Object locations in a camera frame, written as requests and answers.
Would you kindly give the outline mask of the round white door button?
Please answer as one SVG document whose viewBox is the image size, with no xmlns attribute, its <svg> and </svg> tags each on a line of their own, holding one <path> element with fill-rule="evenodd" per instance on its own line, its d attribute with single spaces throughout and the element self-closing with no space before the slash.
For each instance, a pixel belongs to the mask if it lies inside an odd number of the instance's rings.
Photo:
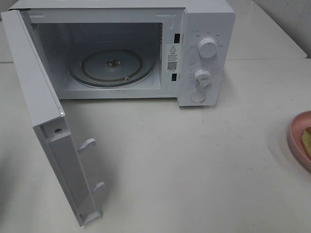
<svg viewBox="0 0 311 233">
<path fill-rule="evenodd" d="M 202 91 L 196 91 L 191 95 L 191 100 L 194 103 L 202 103 L 205 101 L 205 99 L 206 99 L 206 95 Z"/>
</svg>

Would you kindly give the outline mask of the white microwave door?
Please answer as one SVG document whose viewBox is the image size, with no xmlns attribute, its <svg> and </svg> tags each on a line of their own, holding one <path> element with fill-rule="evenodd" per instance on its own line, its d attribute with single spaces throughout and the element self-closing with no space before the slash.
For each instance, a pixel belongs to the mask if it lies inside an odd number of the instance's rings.
<svg viewBox="0 0 311 233">
<path fill-rule="evenodd" d="M 93 198 L 79 154 L 90 145 L 88 139 L 77 148 L 66 114 L 50 81 L 51 72 L 42 47 L 39 26 L 25 11 L 1 14 L 18 79 L 31 118 L 33 130 L 63 189 L 80 226 L 101 213 Z"/>
</svg>

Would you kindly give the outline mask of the pink round plate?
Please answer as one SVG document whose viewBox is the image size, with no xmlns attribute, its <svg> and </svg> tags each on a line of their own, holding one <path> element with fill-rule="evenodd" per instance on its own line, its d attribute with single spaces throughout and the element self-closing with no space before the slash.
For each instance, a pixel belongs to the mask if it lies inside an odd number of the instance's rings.
<svg viewBox="0 0 311 233">
<path fill-rule="evenodd" d="M 304 130 L 311 126 L 311 111 L 305 111 L 296 115 L 290 122 L 287 141 L 293 157 L 308 172 L 311 173 L 311 156 L 308 154 L 302 136 Z"/>
</svg>

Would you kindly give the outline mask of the sandwich with lettuce and bacon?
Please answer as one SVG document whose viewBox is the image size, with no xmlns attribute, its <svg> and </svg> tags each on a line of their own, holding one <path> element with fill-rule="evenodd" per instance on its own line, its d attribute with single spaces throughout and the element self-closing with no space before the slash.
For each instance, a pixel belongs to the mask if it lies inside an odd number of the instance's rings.
<svg viewBox="0 0 311 233">
<path fill-rule="evenodd" d="M 302 143 L 309 156 L 311 156 L 311 127 L 307 127 L 302 134 Z"/>
</svg>

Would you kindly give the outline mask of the white warning label sticker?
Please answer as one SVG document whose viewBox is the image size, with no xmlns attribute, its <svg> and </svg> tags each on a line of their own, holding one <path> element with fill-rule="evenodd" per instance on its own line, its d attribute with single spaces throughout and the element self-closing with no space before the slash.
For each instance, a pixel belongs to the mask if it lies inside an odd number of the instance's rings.
<svg viewBox="0 0 311 233">
<path fill-rule="evenodd" d="M 165 69 L 167 72 L 175 72 L 178 70 L 180 51 L 180 44 L 173 43 L 167 45 L 165 56 Z"/>
</svg>

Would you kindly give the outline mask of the white microwave oven body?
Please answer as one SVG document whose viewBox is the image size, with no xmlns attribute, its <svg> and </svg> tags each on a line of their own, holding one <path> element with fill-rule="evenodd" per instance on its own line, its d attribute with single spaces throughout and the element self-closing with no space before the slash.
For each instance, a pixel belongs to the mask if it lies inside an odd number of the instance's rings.
<svg viewBox="0 0 311 233">
<path fill-rule="evenodd" d="M 180 106 L 210 106 L 217 101 L 236 16 L 225 0 L 19 0 L 10 10 L 25 11 L 39 26 L 59 99 L 175 98 Z M 217 54 L 207 59 L 197 48 L 205 36 L 218 41 Z M 158 45 L 153 71 L 120 87 L 94 87 L 73 78 L 68 69 L 72 48 L 107 41 Z M 181 47 L 178 70 L 167 72 L 166 48 L 173 43 Z M 200 69 L 212 75 L 208 86 L 194 82 Z M 196 91 L 205 93 L 204 102 L 191 100 Z"/>
</svg>

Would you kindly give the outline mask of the upper white power knob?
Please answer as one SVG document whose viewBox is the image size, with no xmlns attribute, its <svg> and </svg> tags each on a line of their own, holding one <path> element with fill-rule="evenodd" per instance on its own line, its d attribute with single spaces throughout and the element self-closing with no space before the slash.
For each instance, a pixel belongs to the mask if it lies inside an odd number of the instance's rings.
<svg viewBox="0 0 311 233">
<path fill-rule="evenodd" d="M 213 36 L 205 36 L 198 41 L 197 48 L 202 58 L 211 58 L 217 54 L 218 41 Z"/>
</svg>

